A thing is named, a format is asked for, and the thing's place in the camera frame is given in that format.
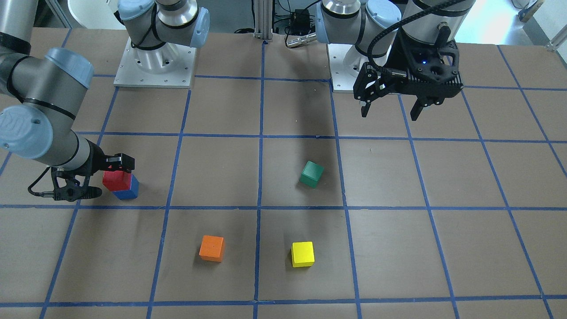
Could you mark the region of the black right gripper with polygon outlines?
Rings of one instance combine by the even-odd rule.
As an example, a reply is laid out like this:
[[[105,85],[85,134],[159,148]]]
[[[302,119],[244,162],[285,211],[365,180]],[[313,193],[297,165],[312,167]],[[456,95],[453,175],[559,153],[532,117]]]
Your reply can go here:
[[[102,151],[92,151],[86,162],[77,169],[51,169],[54,190],[51,198],[55,201],[77,201],[97,198],[102,189],[89,185],[92,175],[98,171],[123,171],[131,173],[135,169],[135,159],[125,153],[114,155]]]

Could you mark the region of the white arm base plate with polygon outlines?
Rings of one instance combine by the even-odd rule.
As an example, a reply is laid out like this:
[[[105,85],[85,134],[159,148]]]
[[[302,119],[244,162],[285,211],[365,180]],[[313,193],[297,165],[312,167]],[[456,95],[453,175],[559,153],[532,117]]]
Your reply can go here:
[[[113,84],[130,88],[190,89],[196,55],[196,48],[172,43],[144,51],[133,48],[128,40]]]
[[[334,91],[352,93],[361,66],[368,61],[367,57],[350,44],[328,44],[327,49]]]

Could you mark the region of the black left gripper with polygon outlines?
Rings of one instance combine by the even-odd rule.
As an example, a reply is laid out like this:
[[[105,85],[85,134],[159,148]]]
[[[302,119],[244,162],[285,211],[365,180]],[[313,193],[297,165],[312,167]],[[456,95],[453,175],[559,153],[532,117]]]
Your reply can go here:
[[[464,87],[459,72],[459,49],[455,40],[437,48],[411,38],[395,38],[386,63],[375,70],[365,62],[353,85],[361,100],[361,117],[366,118],[371,102],[389,93],[416,96],[410,111],[417,121],[423,109],[455,97]]]

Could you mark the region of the silver robot arm, robot's right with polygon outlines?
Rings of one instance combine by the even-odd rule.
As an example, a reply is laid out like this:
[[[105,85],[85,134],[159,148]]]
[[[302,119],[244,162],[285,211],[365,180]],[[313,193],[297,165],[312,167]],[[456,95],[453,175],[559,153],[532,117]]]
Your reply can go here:
[[[51,48],[33,57],[31,31],[36,0],[1,2],[1,93],[18,104],[1,112],[1,147],[46,166],[53,190],[28,192],[36,197],[73,202],[97,198],[102,190],[89,185],[98,171],[130,174],[135,159],[107,155],[72,129],[94,75],[89,60],[66,48]],[[168,44],[201,48],[210,30],[210,12],[195,0],[120,0],[117,16],[132,48],[163,52]]]

